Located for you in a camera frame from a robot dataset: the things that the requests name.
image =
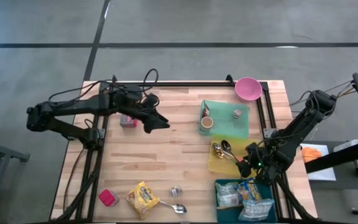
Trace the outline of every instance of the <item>food package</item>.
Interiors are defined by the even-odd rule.
[[[259,201],[244,200],[242,201],[244,208],[242,209],[239,220],[248,222],[257,222],[265,220],[269,211],[274,204],[273,199],[262,199]]]
[[[126,199],[141,219],[144,219],[149,214],[150,209],[160,200],[152,193],[150,188],[146,187],[144,182],[136,185]]]
[[[255,200],[258,201],[262,199],[256,184],[254,183],[254,178],[249,178],[243,183],[239,184],[236,188],[237,192],[241,195],[241,201],[243,200]]]
[[[241,198],[236,191],[238,183],[230,182],[225,185],[215,183],[216,198],[218,200],[217,209],[236,207],[241,205]]]

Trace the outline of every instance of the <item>wooden table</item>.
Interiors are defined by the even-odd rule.
[[[285,128],[292,120],[291,110],[281,80],[267,81],[278,128]],[[105,207],[97,198],[94,222],[216,222],[214,180],[230,178],[208,170],[208,154],[211,138],[198,134],[200,104],[202,100],[241,103],[232,87],[154,87],[151,90],[160,98],[157,110],[169,119],[171,128],[156,129],[151,134],[143,131],[140,123],[136,128],[123,129],[119,114],[109,117],[104,145],[103,161],[98,184],[98,194],[104,189],[113,190],[121,201],[114,207]],[[96,85],[84,98],[98,94]],[[255,102],[249,107],[249,137],[262,139],[260,121]],[[85,128],[84,119],[91,114],[75,116],[74,124]],[[68,145],[51,218],[62,214],[63,195],[73,164],[82,150],[79,141]],[[71,181],[67,204],[78,193],[81,184],[85,154]],[[313,216],[317,216],[313,196],[300,152],[287,170],[292,192]],[[157,205],[145,220],[139,220],[126,202],[125,197],[139,182],[145,181],[154,193],[169,203],[182,203],[188,209],[186,215],[176,215],[170,208]],[[183,195],[172,199],[168,189],[179,185]],[[83,214],[86,214],[89,193],[85,198]],[[280,194],[284,214],[287,214],[283,194]]]

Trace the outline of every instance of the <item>concrete floor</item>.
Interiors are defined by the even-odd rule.
[[[92,43],[103,3],[0,1],[0,43]],[[111,0],[101,42],[358,42],[358,0]],[[80,86],[90,52],[0,49],[0,144],[31,153],[27,164],[10,164],[0,191],[0,223],[48,220],[67,141],[28,131],[25,110]],[[222,80],[229,73],[284,80],[295,101],[306,90],[350,80],[358,72],[358,48],[99,49],[90,80],[113,74],[141,80],[152,67],[161,80]],[[341,98],[313,139],[358,139],[358,96]],[[358,223],[349,214],[358,207],[357,191],[313,189],[313,195],[324,220]]]

